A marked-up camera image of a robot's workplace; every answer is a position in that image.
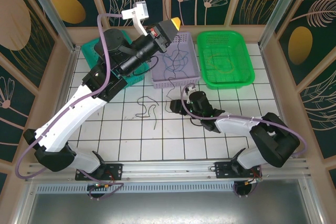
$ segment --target yellow object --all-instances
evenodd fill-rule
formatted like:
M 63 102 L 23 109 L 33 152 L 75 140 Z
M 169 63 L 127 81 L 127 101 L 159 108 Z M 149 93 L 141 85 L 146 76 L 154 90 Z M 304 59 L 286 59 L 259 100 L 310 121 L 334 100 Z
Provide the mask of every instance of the yellow object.
M 181 26 L 181 20 L 178 17 L 172 18 L 171 21 L 173 22 L 174 26 L 176 27 L 176 29 L 179 31 L 180 30 L 180 26 Z
M 85 10 L 78 0 L 51 0 L 61 19 L 71 24 L 85 20 Z
M 307 27 L 299 26 L 291 34 L 288 44 L 288 56 L 295 65 L 300 65 L 309 56 L 313 45 L 313 36 Z
M 32 28 L 24 0 L 0 0 L 0 17 L 0 45 L 9 50 L 23 49 Z

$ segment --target grid tile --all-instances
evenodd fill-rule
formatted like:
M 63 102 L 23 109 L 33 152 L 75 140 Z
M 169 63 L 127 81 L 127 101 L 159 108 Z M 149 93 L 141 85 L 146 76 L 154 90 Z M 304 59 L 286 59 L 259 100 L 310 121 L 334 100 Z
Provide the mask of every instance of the grid tile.
M 247 47 L 256 73 L 254 84 L 237 90 L 210 90 L 201 78 L 196 87 L 206 93 L 214 108 L 232 114 L 279 114 L 258 46 L 248 44 Z M 70 97 L 88 71 L 86 60 L 80 53 L 69 88 Z M 149 98 L 141 98 L 146 95 L 159 105 Z M 170 101 L 180 99 L 180 96 L 181 87 L 154 89 L 151 74 L 146 73 L 143 81 L 121 90 L 104 108 L 91 115 L 69 142 L 80 148 L 98 150 L 106 161 L 231 158 L 241 148 L 255 146 L 250 138 L 209 132 L 192 125 L 189 116 L 169 113 Z M 137 104 L 139 98 L 140 104 L 144 100 L 147 109 L 156 104 L 149 114 L 145 114 L 149 118 L 135 116 L 144 112 L 144 107 Z

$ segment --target black mounting bracket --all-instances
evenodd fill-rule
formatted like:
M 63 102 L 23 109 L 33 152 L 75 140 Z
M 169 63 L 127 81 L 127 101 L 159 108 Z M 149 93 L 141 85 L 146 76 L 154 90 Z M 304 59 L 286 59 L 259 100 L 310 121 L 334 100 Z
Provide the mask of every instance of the black mounting bracket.
M 94 174 L 90 174 L 90 176 L 96 179 L 99 179 L 99 180 L 110 181 L 111 174 L 112 174 L 114 180 L 121 180 L 122 167 L 123 167 L 123 164 L 106 164 L 104 173 L 100 177 L 96 177 Z M 90 179 L 88 179 L 87 176 L 85 176 L 79 170 L 76 170 L 75 180 L 76 181 L 91 181 Z
M 215 166 L 212 167 L 211 171 L 216 173 L 216 178 L 253 178 L 253 172 L 249 170 L 243 170 L 241 174 L 237 174 L 232 169 L 232 162 L 231 161 L 223 161 L 223 162 L 216 162 Z M 255 166 L 252 167 L 256 174 L 260 176 L 259 167 Z

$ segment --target green basket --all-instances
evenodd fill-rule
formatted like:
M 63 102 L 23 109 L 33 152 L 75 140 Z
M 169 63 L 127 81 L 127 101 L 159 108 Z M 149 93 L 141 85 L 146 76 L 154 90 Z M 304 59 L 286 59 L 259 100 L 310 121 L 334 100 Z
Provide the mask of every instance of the green basket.
M 209 89 L 250 85 L 255 74 L 242 35 L 235 31 L 206 31 L 197 37 L 201 73 Z
M 132 43 L 130 37 L 126 34 L 126 32 L 122 31 L 122 33 L 124 34 L 125 39 L 128 41 L 128 43 Z M 88 43 L 85 43 L 81 47 L 83 55 L 84 55 L 86 61 L 88 62 L 88 65 L 89 65 L 90 68 L 93 68 L 97 64 L 97 61 L 98 61 L 98 58 L 99 58 L 99 55 L 94 50 L 94 46 L 97 44 L 98 41 L 99 41 L 99 38 L 94 39 L 94 40 L 92 40 Z M 143 72 L 147 71 L 148 69 L 149 69 L 148 64 L 143 63 L 141 66 L 139 66 L 136 69 L 136 71 L 134 73 L 135 74 L 140 74 L 140 73 L 143 73 Z M 131 74 L 129 77 L 125 77 L 125 80 L 127 81 L 127 86 L 125 88 L 127 88 L 129 86 L 132 86 L 139 81 L 142 81 L 143 78 L 144 78 L 144 74 L 142 74 L 140 76 L 134 76 L 133 74 Z

